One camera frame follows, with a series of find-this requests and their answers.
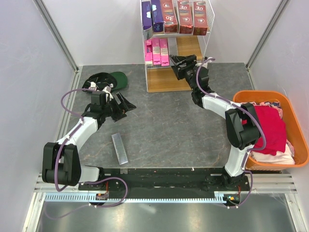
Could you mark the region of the pink toothpaste box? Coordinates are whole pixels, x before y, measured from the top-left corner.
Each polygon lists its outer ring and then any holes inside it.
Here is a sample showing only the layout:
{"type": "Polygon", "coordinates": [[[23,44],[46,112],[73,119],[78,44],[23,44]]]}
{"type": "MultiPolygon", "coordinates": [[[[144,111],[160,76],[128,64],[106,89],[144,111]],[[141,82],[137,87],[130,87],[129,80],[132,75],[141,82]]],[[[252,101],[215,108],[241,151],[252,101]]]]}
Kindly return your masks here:
{"type": "Polygon", "coordinates": [[[161,38],[159,39],[159,43],[160,43],[161,66],[162,67],[169,66],[168,40],[167,38],[161,38]]]}
{"type": "Polygon", "coordinates": [[[153,64],[152,39],[146,40],[144,42],[144,61],[146,65],[153,64]]]}
{"type": "Polygon", "coordinates": [[[152,55],[153,65],[161,65],[161,51],[160,40],[158,38],[152,38],[152,55]]]}

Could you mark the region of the red 3D toothpaste box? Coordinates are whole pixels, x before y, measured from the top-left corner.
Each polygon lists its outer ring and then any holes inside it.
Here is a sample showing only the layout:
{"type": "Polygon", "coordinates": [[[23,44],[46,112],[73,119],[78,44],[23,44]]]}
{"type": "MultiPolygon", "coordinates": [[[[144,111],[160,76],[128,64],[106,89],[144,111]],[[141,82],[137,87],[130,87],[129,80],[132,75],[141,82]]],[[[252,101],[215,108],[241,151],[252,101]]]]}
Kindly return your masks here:
{"type": "Polygon", "coordinates": [[[193,34],[193,18],[189,1],[177,1],[177,17],[179,22],[179,33],[193,34]]]}
{"type": "Polygon", "coordinates": [[[204,1],[193,2],[193,35],[205,36],[208,31],[206,3],[204,1]]]}

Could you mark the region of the red toothpaste box silver side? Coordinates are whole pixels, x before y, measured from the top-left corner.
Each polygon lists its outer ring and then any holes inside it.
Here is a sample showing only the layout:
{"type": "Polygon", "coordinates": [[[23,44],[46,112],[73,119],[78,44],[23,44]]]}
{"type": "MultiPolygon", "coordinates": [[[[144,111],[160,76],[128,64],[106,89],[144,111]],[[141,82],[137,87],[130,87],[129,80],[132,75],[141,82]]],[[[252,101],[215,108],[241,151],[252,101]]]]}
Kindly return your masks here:
{"type": "Polygon", "coordinates": [[[164,21],[164,33],[177,33],[178,22],[172,0],[161,0],[161,11],[164,21]]]}

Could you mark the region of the purple toothpaste box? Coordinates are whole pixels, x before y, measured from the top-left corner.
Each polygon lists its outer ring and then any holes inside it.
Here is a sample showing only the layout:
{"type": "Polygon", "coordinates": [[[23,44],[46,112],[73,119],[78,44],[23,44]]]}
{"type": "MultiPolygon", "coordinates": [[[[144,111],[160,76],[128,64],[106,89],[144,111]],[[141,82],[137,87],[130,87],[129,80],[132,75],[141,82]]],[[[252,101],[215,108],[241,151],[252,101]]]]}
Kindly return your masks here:
{"type": "Polygon", "coordinates": [[[141,2],[142,26],[144,31],[153,31],[151,1],[146,0],[141,2]]]}

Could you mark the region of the silver R&O toothpaste box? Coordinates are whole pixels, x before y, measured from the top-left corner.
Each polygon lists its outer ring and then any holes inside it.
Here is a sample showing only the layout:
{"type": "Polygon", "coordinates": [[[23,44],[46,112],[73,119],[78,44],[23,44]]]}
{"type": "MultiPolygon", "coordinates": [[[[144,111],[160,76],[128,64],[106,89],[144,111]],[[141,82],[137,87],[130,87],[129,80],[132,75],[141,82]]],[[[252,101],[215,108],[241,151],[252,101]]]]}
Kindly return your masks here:
{"type": "Polygon", "coordinates": [[[164,30],[164,20],[162,15],[160,0],[151,0],[153,32],[160,33],[164,30]]]}

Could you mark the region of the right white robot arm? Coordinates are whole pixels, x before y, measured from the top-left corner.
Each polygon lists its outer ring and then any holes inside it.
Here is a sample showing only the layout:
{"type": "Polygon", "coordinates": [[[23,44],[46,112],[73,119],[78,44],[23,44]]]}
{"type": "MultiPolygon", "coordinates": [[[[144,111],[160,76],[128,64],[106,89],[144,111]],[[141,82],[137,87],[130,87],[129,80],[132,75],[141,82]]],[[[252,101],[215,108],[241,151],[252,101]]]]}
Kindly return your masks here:
{"type": "Polygon", "coordinates": [[[221,184],[224,189],[233,190],[244,177],[249,152],[260,138],[266,141],[254,105],[230,101],[209,87],[208,64],[215,60],[213,57],[205,58],[201,63],[195,55],[171,55],[169,58],[177,79],[185,80],[191,88],[194,104],[225,119],[231,149],[223,167],[221,184]]]}

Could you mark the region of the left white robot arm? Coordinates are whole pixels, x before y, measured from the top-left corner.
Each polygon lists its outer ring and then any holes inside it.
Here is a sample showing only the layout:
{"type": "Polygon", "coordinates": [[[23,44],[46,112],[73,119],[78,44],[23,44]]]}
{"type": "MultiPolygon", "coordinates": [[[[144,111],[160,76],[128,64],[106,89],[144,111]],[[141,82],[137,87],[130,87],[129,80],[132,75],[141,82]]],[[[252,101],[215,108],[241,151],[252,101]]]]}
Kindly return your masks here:
{"type": "Polygon", "coordinates": [[[68,134],[56,142],[46,143],[42,160],[43,182],[54,184],[57,191],[81,182],[89,182],[95,190],[105,187],[106,178],[99,174],[99,167],[82,166],[79,151],[106,118],[116,122],[126,117],[126,112],[136,109],[121,93],[116,96],[120,103],[107,91],[92,93],[91,102],[68,134]]]}

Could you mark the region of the green black baseball cap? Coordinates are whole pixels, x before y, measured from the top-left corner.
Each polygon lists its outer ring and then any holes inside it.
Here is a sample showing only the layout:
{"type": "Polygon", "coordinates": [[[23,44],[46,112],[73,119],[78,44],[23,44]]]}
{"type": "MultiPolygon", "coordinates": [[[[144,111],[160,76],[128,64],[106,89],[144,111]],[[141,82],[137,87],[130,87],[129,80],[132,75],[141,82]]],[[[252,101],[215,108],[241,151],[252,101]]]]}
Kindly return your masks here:
{"type": "Polygon", "coordinates": [[[106,86],[113,85],[111,91],[121,90],[128,85],[128,78],[123,72],[99,72],[85,80],[82,88],[89,89],[95,83],[97,90],[102,91],[106,86]]]}

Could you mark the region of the red cloth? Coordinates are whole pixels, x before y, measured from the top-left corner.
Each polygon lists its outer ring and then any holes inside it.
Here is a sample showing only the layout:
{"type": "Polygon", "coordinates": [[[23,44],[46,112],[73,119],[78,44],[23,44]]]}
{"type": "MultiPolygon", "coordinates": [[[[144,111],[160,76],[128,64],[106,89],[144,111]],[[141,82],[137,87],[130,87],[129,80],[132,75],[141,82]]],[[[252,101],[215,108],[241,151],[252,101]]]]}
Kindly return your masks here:
{"type": "Polygon", "coordinates": [[[277,152],[284,153],[287,140],[286,125],[279,111],[263,105],[256,105],[254,108],[266,138],[265,148],[258,152],[272,156],[276,156],[277,152]]]}

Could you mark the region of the orange plastic basket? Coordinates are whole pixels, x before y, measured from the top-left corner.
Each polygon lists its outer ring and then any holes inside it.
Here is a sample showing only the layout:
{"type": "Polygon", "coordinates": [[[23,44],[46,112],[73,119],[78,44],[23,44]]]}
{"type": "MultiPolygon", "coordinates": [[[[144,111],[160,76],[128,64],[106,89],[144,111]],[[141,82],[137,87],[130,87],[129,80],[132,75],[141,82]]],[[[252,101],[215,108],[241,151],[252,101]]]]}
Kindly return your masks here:
{"type": "Polygon", "coordinates": [[[292,143],[295,149],[294,165],[257,162],[255,159],[248,157],[246,163],[247,170],[281,171],[290,168],[300,168],[307,165],[309,162],[309,148],[293,107],[286,96],[276,91],[242,90],[234,95],[233,101],[256,103],[265,101],[279,102],[283,110],[283,121],[286,124],[287,139],[292,143]]]}

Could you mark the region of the pink white clothes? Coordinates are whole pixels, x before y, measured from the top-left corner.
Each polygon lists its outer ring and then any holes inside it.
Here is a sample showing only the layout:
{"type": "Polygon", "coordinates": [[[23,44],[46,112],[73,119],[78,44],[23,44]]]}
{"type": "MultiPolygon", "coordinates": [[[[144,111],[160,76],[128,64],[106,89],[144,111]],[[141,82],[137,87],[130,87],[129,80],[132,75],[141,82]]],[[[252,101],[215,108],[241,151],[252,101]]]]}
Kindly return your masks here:
{"type": "MultiPolygon", "coordinates": [[[[265,101],[261,103],[252,102],[252,104],[254,106],[263,105],[263,106],[273,107],[279,111],[281,119],[283,117],[283,110],[281,109],[279,102],[269,102],[269,101],[266,102],[265,101]]],[[[258,162],[265,162],[265,163],[271,163],[271,164],[286,164],[286,165],[295,164],[294,154],[295,154],[294,147],[288,141],[288,139],[286,140],[285,152],[284,153],[277,152],[276,156],[265,155],[265,154],[259,153],[256,150],[250,152],[250,156],[258,162]]]]}

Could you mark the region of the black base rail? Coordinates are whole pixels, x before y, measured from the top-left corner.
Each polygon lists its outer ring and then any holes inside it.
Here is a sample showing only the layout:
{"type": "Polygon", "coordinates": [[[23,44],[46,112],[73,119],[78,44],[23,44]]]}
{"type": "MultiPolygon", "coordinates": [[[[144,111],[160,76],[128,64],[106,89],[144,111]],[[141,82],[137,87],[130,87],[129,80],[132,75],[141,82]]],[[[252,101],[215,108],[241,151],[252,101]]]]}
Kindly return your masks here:
{"type": "Polygon", "coordinates": [[[101,168],[101,184],[80,184],[79,190],[107,190],[114,198],[128,189],[128,198],[211,197],[216,191],[248,191],[248,177],[228,177],[223,168],[101,168]]]}

